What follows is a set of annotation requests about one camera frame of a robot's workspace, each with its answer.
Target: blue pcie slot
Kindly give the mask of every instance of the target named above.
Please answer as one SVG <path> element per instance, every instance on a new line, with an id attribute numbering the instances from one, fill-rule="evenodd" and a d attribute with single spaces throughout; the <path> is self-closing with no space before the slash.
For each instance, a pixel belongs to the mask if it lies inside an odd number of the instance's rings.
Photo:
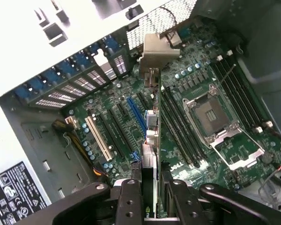
<path id="1" fill-rule="evenodd" d="M 131 99 L 131 97 L 127 98 L 127 102 L 130 106 L 130 108 L 132 109 L 132 112 L 134 113 L 138 123 L 141 126 L 141 129 L 143 130 L 145 137 L 146 137 L 146 132 L 147 132 L 147 128 L 146 128 L 146 124 L 145 121 L 143 119 L 143 116 L 141 115 L 139 109 L 137 108 L 137 106 L 135 105 L 134 101 Z"/>

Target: screw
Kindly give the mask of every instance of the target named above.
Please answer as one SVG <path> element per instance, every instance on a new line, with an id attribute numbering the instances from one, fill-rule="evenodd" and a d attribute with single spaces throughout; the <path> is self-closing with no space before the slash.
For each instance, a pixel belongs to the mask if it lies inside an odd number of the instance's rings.
<path id="1" fill-rule="evenodd" d="M 97 189 L 97 190 L 104 189 L 104 185 L 103 185 L 103 184 L 100 184 L 100 185 L 96 186 L 96 189 Z"/>
<path id="2" fill-rule="evenodd" d="M 134 180 L 130 180 L 130 181 L 127 182 L 127 184 L 134 184 L 134 183 L 135 183 Z"/>
<path id="3" fill-rule="evenodd" d="M 181 184 L 181 181 L 180 180 L 174 180 L 173 183 L 178 185 L 178 184 Z"/>
<path id="4" fill-rule="evenodd" d="M 207 190 L 213 190 L 213 189 L 214 189 L 214 186 L 212 186 L 211 184 L 207 184 L 207 185 L 205 186 L 205 188 L 206 188 Z"/>

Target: metal bracket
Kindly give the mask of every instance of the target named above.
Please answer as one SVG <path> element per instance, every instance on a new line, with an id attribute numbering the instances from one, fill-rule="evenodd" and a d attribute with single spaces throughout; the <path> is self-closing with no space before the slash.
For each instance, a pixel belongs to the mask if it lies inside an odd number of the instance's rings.
<path id="1" fill-rule="evenodd" d="M 172 49 L 168 42 L 160 39 L 159 34 L 146 34 L 140 59 L 140 75 L 145 79 L 145 86 L 158 85 L 160 70 L 179 55 L 180 50 Z"/>

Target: capacitor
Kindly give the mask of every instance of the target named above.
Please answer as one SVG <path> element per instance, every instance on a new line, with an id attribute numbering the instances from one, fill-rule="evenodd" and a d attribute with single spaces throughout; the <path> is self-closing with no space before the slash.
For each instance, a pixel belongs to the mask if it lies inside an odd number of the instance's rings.
<path id="1" fill-rule="evenodd" d="M 212 47 L 211 42 L 207 43 L 207 44 L 205 45 L 205 47 L 206 47 L 206 48 L 211 48 L 211 47 Z"/>

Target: warning symbol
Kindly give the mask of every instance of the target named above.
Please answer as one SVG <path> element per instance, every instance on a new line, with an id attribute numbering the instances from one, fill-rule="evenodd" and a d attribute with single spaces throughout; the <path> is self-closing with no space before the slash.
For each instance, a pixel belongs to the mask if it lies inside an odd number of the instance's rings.
<path id="1" fill-rule="evenodd" d="M 37 206 L 38 200 L 32 200 L 32 202 L 33 202 L 34 206 Z"/>

